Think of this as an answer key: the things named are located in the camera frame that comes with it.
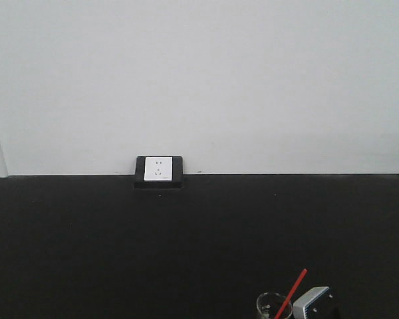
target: power socket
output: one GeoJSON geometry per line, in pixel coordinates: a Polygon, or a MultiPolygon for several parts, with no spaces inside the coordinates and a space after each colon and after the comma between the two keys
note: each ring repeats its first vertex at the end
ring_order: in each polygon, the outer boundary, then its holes
{"type": "Polygon", "coordinates": [[[173,176],[173,158],[148,156],[145,158],[144,181],[171,181],[173,176]]]}
{"type": "Polygon", "coordinates": [[[183,187],[181,156],[138,156],[135,189],[180,189],[183,187]]]}

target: black table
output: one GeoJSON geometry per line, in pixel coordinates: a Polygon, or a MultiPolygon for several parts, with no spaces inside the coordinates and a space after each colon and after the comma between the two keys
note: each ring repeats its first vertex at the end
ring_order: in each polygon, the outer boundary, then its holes
{"type": "Polygon", "coordinates": [[[0,179],[0,318],[253,318],[261,292],[338,290],[399,318],[399,175],[0,179]]]}

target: glass cup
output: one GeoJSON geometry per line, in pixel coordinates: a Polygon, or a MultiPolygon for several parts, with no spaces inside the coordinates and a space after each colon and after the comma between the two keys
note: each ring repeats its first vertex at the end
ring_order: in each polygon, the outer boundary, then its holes
{"type": "MultiPolygon", "coordinates": [[[[277,294],[276,292],[264,292],[257,297],[257,319],[274,319],[277,315],[282,303],[285,301],[285,296],[277,294]]],[[[293,305],[291,302],[285,307],[279,319],[288,319],[293,314],[293,305]]]]}

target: red straw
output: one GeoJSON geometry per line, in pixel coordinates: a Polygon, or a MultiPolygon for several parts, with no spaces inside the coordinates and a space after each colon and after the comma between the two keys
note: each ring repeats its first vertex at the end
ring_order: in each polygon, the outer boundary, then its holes
{"type": "Polygon", "coordinates": [[[288,303],[290,302],[291,297],[294,295],[294,292],[297,290],[297,288],[300,285],[300,282],[303,280],[303,278],[306,276],[307,273],[307,269],[303,269],[303,271],[301,272],[300,276],[297,278],[297,280],[294,283],[294,286],[291,288],[290,292],[288,293],[288,296],[286,297],[284,303],[282,304],[282,306],[280,307],[277,315],[275,316],[275,319],[279,319],[279,317],[282,315],[285,307],[288,305],[288,303]]]}

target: outlet base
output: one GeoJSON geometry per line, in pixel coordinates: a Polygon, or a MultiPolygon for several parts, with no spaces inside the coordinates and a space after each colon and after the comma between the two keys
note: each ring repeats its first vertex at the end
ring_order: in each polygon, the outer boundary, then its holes
{"type": "Polygon", "coordinates": [[[145,176],[145,163],[147,157],[148,156],[138,156],[136,159],[136,172],[134,174],[135,189],[181,189],[183,187],[183,160],[181,156],[171,157],[171,180],[160,181],[148,181],[148,176],[145,176]]]}

